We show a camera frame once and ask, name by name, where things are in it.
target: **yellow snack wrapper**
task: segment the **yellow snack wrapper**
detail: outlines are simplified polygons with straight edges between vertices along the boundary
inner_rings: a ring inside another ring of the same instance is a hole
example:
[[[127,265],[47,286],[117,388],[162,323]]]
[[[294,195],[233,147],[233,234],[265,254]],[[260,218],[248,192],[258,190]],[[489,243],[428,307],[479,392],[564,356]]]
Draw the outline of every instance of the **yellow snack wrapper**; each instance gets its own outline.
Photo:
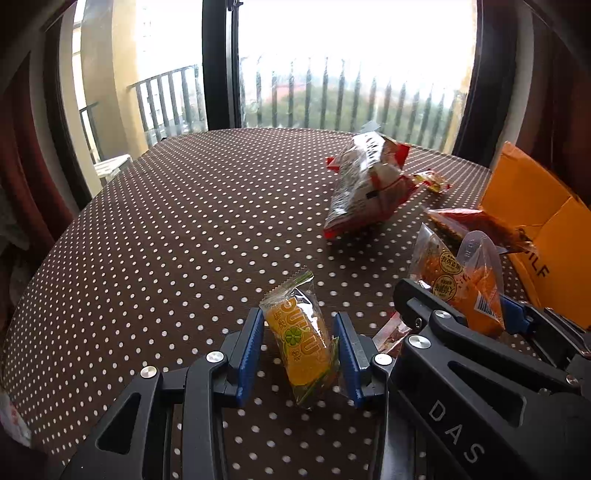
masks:
[[[338,369],[338,339],[331,339],[326,328],[314,294],[314,274],[297,274],[270,291],[259,306],[279,346],[295,401],[302,406],[330,385]]]

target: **lime logo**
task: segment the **lime logo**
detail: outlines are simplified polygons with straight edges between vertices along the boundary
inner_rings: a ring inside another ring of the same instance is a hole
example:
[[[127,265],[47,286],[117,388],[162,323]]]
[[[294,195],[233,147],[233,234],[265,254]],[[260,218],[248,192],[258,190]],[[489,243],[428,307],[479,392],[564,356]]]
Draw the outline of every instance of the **lime logo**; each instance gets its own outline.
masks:
[[[433,284],[433,293],[443,301],[448,301],[456,294],[457,285],[453,277],[442,275]]]
[[[283,334],[283,340],[289,346],[296,346],[301,342],[301,334],[299,327],[289,327]]]
[[[449,251],[444,251],[439,256],[439,264],[445,273],[457,275],[462,271],[462,266],[457,262],[453,254]]]

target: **metal railing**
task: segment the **metal railing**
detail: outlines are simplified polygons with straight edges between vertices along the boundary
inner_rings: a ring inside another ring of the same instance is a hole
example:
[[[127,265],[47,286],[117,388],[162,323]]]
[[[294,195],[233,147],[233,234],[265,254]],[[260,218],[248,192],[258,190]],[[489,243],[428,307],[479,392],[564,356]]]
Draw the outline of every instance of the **metal railing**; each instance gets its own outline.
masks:
[[[203,78],[198,65],[160,73],[135,88],[148,146],[166,137],[207,130]]]
[[[86,105],[84,108],[79,110],[80,121],[82,122],[82,130],[84,131],[84,138],[86,139],[86,145],[88,151],[92,157],[92,161],[96,164],[102,162],[105,158],[103,152],[100,149],[99,136],[96,133],[95,119],[92,115],[92,109],[97,106],[99,102],[91,103]]]
[[[240,60],[243,127],[304,127],[356,132],[364,123],[373,120],[387,135],[440,151],[446,149],[450,135],[457,135],[457,131],[451,132],[450,127],[455,115],[461,117],[466,100],[466,94],[458,90],[442,89],[432,84],[428,88],[410,91],[407,82],[397,88],[392,80],[379,85],[377,76],[364,85],[361,66],[354,80],[346,77],[345,60],[340,61],[338,77],[329,75],[328,57],[324,59],[322,74],[313,71],[310,59],[305,74],[302,70],[300,74],[294,73],[296,59],[290,62],[288,69],[283,68],[283,72],[288,70],[283,74],[278,72],[281,67],[277,63],[261,68],[262,59],[256,60],[254,85],[252,79],[244,75],[245,65],[254,59],[243,57]],[[265,75],[266,91],[262,86]]]

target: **clear plastic wrapper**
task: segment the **clear plastic wrapper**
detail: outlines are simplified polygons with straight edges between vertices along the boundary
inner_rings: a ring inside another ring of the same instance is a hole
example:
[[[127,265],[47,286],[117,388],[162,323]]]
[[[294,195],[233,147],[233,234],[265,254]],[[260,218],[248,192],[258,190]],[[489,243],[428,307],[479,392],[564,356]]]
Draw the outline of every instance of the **clear plastic wrapper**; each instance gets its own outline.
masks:
[[[466,316],[472,330],[497,337],[504,323],[499,297],[502,290],[497,285],[494,267],[482,250],[467,260],[473,276],[423,224],[414,247],[410,279],[427,283],[433,294]]]
[[[374,336],[374,345],[379,353],[387,353],[393,358],[398,356],[402,341],[411,332],[398,312],[395,312],[386,324]]]
[[[408,145],[377,132],[355,135],[328,168],[339,172],[324,236],[335,236],[387,220],[417,188],[402,173]]]
[[[314,274],[298,273],[260,302],[275,336],[295,401],[306,406],[332,383],[339,366],[338,339],[331,339],[314,293]]]
[[[435,170],[420,171],[413,175],[414,183],[424,184],[429,190],[434,193],[443,193],[452,188],[452,184],[449,183],[441,174]]]
[[[425,211],[439,227],[458,239],[464,238],[468,232],[482,231],[499,247],[500,253],[536,252],[525,232],[511,228],[484,210],[447,208]]]

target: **metal screw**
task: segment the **metal screw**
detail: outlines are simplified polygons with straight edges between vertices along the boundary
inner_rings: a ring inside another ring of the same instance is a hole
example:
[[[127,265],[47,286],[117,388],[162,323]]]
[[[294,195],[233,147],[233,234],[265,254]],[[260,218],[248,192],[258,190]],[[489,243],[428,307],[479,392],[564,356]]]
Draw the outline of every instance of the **metal screw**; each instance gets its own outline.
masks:
[[[149,365],[147,367],[143,367],[141,372],[139,373],[143,378],[152,378],[155,374],[158,373],[158,369],[156,367],[152,367]]]
[[[408,343],[413,347],[420,349],[429,348],[431,346],[431,341],[423,335],[411,335],[408,337]]]
[[[574,387],[576,387],[576,386],[579,385],[579,379],[576,378],[576,377],[574,377],[574,376],[572,376],[571,374],[568,374],[566,376],[566,381],[569,383],[569,385],[572,385]]]
[[[437,315],[441,319],[450,319],[452,316],[448,312],[444,312],[443,310],[435,310],[435,315]]]
[[[392,363],[392,357],[389,355],[386,355],[385,353],[378,353],[375,357],[374,357],[374,361],[378,364],[378,365],[382,365],[383,367],[385,367],[386,365],[389,365]]]
[[[216,364],[216,363],[221,362],[223,360],[223,353],[215,350],[213,352],[209,352],[205,358],[211,364]]]

